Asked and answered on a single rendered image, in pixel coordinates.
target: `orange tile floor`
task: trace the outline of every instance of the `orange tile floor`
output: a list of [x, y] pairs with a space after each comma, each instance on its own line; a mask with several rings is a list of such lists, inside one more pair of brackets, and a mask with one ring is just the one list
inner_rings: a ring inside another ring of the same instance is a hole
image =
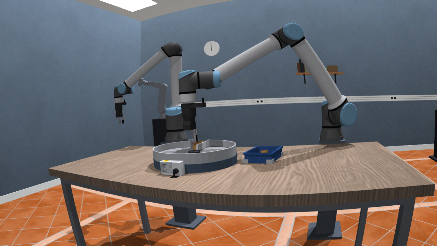
[[[437, 183], [433, 150], [395, 151]], [[353, 246], [359, 210], [338, 211], [342, 239], [306, 241], [317, 212], [232, 213], [197, 210], [207, 218], [195, 229], [165, 225], [171, 206], [146, 203], [152, 232], [144, 234], [136, 200], [73, 186], [88, 246]], [[369, 208], [363, 245], [391, 245], [399, 206]], [[437, 246], [437, 197], [416, 198], [408, 246]], [[0, 204], [0, 246], [75, 246], [61, 186]]]

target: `blue joint cap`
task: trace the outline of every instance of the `blue joint cap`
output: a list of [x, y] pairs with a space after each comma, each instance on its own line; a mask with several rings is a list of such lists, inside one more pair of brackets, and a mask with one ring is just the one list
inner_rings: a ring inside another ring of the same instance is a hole
[[165, 109], [165, 115], [175, 116], [178, 114], [182, 114], [182, 107], [171, 107]]
[[300, 40], [303, 38], [303, 30], [300, 25], [296, 23], [288, 23], [286, 24], [282, 30], [284, 31], [285, 36], [292, 40]]
[[219, 71], [212, 72], [212, 82], [214, 83], [215, 88], [219, 88], [222, 85], [222, 80], [220, 79]]
[[116, 85], [116, 86], [114, 86], [114, 89], [115, 88], [117, 88], [117, 91], [120, 93], [120, 94], [124, 94], [125, 92], [126, 92], [126, 86], [125, 86], [125, 84], [119, 84], [119, 85]]
[[350, 127], [357, 119], [357, 108], [352, 103], [346, 103], [340, 112], [340, 123], [342, 126]]
[[192, 73], [195, 73], [195, 72], [196, 72], [196, 70], [187, 70], [187, 71], [182, 71], [182, 72], [179, 73], [179, 78], [178, 78], [178, 80], [179, 80], [179, 79], [182, 79], [183, 77], [185, 77], [185, 76], [187, 76], [187, 75], [190, 75], [190, 74], [192, 74]]

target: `blue bin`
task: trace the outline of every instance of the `blue bin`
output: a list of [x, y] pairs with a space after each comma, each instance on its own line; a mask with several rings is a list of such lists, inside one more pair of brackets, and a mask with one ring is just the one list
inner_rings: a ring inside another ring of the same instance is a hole
[[[278, 160], [282, 154], [282, 147], [283, 146], [256, 146], [243, 154], [249, 163], [266, 163], [267, 160]], [[268, 150], [269, 152], [261, 153], [261, 150]]]

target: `ceiling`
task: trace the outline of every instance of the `ceiling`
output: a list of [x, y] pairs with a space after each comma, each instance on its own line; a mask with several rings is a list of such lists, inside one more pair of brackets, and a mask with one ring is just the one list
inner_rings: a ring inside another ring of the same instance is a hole
[[144, 21], [164, 14], [173, 13], [179, 10], [194, 8], [198, 6], [229, 2], [234, 0], [153, 0], [157, 4], [150, 7], [130, 12], [128, 10], [116, 7], [111, 4], [104, 3], [99, 0], [76, 0], [84, 4], [89, 4], [104, 10], [108, 10], [117, 14], [121, 14], [138, 21]]

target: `white baseboard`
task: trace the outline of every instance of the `white baseboard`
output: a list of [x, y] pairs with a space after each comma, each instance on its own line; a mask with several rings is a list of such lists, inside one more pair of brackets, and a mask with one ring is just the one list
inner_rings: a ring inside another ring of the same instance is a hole
[[4, 195], [0, 197], [0, 204], [6, 203], [6, 202], [10, 202], [13, 201], [15, 199], [18, 198], [22, 198], [25, 196], [28, 196], [30, 194], [48, 189], [48, 188], [52, 188], [54, 186], [60, 185], [61, 184], [61, 179], [54, 179], [39, 185], [35, 185], [26, 189], [22, 189], [16, 192], [12, 192], [10, 194]]
[[422, 150], [422, 149], [434, 149], [434, 144], [387, 146], [386, 148], [390, 151]]

